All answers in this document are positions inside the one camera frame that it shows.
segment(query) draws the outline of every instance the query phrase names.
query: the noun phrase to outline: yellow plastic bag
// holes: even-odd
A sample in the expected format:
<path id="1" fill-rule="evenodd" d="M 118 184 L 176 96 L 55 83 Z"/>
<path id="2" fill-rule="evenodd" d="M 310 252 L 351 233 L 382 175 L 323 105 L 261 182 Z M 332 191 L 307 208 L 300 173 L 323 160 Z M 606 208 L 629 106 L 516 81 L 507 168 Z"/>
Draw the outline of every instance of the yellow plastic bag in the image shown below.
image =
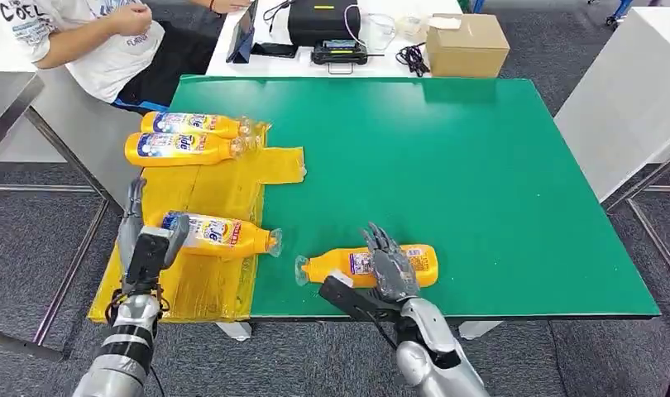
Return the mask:
<path id="1" fill-rule="evenodd" d="M 146 224 L 157 214 L 188 211 L 247 220 L 261 226 L 263 184 L 304 180 L 303 148 L 261 148 L 236 161 L 216 165 L 147 168 L 143 191 Z M 160 275 L 170 323 L 229 322 L 250 316 L 257 257 L 224 261 L 179 254 Z M 88 317 L 105 321 L 104 310 L 120 288 L 121 266 L 114 247 Z"/>

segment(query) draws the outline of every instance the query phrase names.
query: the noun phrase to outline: black control device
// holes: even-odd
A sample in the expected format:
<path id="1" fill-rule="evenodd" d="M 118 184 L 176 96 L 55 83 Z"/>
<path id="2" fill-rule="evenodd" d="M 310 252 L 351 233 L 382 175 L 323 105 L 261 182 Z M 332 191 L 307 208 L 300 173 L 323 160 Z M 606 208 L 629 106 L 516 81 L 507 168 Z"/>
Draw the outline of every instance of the black control device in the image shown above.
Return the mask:
<path id="1" fill-rule="evenodd" d="M 292 0 L 289 10 L 289 36 L 294 45 L 315 46 L 327 39 L 352 38 L 345 27 L 345 8 L 357 0 Z M 347 11 L 347 25 L 359 35 L 359 8 Z"/>
<path id="2" fill-rule="evenodd" d="M 367 55 L 363 46 L 354 40 L 323 40 L 316 43 L 311 60 L 316 65 L 366 63 Z"/>

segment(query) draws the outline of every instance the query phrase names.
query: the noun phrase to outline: tablet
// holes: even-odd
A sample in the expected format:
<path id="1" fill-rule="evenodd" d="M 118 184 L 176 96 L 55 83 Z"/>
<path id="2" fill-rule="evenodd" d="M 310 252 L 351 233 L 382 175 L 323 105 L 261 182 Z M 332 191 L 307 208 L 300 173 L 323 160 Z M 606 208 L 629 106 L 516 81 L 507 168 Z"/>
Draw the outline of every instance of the tablet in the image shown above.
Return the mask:
<path id="1" fill-rule="evenodd" d="M 257 2 L 258 0 L 255 0 L 250 4 L 245 11 L 245 14 L 240 18 L 240 21 L 235 25 L 235 30 L 232 33 L 231 45 L 228 47 L 230 52 L 226 58 L 226 63 L 246 63 L 250 59 L 252 39 L 255 35 Z"/>

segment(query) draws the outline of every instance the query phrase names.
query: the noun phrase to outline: person's hand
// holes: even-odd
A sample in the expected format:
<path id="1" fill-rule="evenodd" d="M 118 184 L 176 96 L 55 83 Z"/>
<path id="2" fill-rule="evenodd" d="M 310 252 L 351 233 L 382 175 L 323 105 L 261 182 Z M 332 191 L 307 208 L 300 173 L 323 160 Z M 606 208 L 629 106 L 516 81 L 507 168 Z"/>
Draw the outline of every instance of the person's hand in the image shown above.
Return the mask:
<path id="1" fill-rule="evenodd" d="M 145 4 L 132 3 L 108 14 L 112 32 L 121 36 L 139 36 L 150 29 L 152 11 Z"/>
<path id="2" fill-rule="evenodd" d="M 240 11 L 251 3 L 251 0 L 213 0 L 211 11 L 218 14 L 227 14 L 229 12 Z"/>

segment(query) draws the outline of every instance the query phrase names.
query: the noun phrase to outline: robotic arm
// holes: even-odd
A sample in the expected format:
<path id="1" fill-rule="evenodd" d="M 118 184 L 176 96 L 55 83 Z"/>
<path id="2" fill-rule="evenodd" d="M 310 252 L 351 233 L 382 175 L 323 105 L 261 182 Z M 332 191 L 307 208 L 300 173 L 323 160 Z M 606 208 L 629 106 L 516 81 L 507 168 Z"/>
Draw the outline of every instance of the robotic arm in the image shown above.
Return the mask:
<path id="1" fill-rule="evenodd" d="M 189 217 L 174 230 L 144 226 L 141 193 L 145 180 L 133 181 L 118 230 L 122 288 L 107 309 L 113 324 L 74 397 L 140 397 L 154 351 L 157 321 L 162 316 L 160 272 L 175 261 L 189 234 Z M 481 378 L 437 306 L 417 296 L 413 266 L 400 246 L 370 223 L 364 233 L 371 253 L 376 288 L 361 293 L 346 280 L 330 275 L 320 295 L 353 318 L 372 321 L 396 350 L 405 379 L 423 397 L 488 397 Z M 394 342 L 379 321 L 393 321 Z"/>
<path id="2" fill-rule="evenodd" d="M 364 294 L 330 275 L 320 295 L 350 316 L 371 320 L 396 350 L 404 378 L 423 397 L 488 397 L 459 341 L 437 306 L 417 296 L 413 266 L 400 246 L 375 224 L 364 232 L 371 253 L 376 288 Z M 393 321 L 396 342 L 380 320 Z"/>
<path id="3" fill-rule="evenodd" d="M 74 397 L 143 396 L 157 321 L 163 310 L 160 271 L 172 265 L 189 234 L 186 216 L 179 219 L 178 227 L 172 231 L 143 225 L 141 192 L 144 184 L 141 178 L 131 184 L 126 212 L 118 230 L 122 288 L 114 293 L 107 309 L 108 322 L 113 327 L 79 382 Z"/>

